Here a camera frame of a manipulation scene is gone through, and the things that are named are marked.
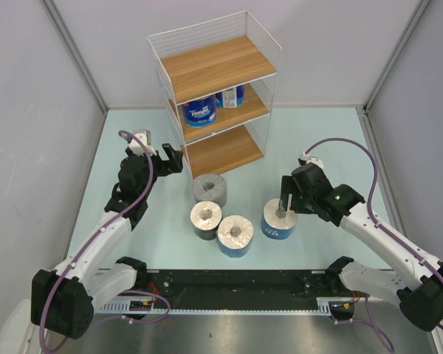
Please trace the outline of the blue starry paper roll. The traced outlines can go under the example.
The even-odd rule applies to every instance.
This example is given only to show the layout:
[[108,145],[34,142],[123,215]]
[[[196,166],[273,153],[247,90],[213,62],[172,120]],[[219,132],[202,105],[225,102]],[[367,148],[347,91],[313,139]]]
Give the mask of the blue starry paper roll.
[[293,232],[298,223],[298,215],[288,210],[281,217],[278,211],[278,198],[266,202],[261,218],[262,233],[273,240],[285,240]]

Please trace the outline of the grey paper roll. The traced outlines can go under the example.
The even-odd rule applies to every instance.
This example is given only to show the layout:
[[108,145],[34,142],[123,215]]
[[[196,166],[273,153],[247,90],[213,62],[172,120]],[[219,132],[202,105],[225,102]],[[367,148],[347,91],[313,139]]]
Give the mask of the grey paper roll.
[[218,174],[202,174],[193,180],[193,195],[196,202],[211,201],[224,207],[227,203],[227,182]]

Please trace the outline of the blue Tempo paper roll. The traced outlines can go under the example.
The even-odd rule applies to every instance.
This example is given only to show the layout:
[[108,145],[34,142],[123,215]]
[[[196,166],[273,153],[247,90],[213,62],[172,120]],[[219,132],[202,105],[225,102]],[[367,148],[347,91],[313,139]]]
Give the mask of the blue Tempo paper roll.
[[216,120],[216,98],[214,95],[183,103],[181,109],[185,123],[191,127],[204,127]]

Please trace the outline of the light blue paper roll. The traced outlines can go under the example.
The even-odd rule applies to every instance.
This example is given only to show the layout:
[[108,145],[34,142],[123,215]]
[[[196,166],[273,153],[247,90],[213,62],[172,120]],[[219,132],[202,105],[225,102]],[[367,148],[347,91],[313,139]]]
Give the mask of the light blue paper roll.
[[216,241],[223,254],[240,258],[249,251],[253,235],[254,227],[251,221],[240,215],[230,215],[221,220]]

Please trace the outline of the black paper roll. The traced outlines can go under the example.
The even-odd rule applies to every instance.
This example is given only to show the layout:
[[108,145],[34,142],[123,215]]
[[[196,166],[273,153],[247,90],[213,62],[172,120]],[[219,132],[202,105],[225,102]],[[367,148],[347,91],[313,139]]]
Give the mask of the black paper roll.
[[222,221],[222,208],[212,201],[200,201],[190,211],[194,233],[202,240],[215,240]]

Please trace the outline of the blue white paper roll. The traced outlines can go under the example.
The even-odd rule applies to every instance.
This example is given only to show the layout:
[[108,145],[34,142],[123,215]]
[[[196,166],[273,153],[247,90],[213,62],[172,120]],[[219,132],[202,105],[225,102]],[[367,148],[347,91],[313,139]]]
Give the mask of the blue white paper roll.
[[238,108],[244,102],[244,85],[215,93],[217,108]]

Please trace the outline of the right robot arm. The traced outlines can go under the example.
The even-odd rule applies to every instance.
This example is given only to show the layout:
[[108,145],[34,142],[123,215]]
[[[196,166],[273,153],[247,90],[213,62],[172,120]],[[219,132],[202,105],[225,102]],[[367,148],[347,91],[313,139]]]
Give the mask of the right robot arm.
[[327,290],[342,296],[349,290],[378,297],[397,306],[417,328],[430,332],[443,320],[443,260],[420,249],[382,222],[356,190],[333,187],[322,167],[306,163],[281,179],[279,207],[316,215],[367,245],[392,269],[380,271],[348,257],[331,264]]

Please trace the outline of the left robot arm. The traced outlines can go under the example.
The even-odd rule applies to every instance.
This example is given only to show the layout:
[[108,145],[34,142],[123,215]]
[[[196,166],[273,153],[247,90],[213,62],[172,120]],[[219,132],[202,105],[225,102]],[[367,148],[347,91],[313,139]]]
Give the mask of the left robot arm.
[[140,260],[121,257],[103,274],[97,270],[141,221],[157,179],[182,172],[182,151],[168,143],[162,148],[166,160],[150,146],[133,142],[126,148],[118,181],[92,234],[51,271],[40,270],[33,277],[30,320],[34,325],[79,339],[106,303],[125,291],[138,295],[147,289],[147,265]]

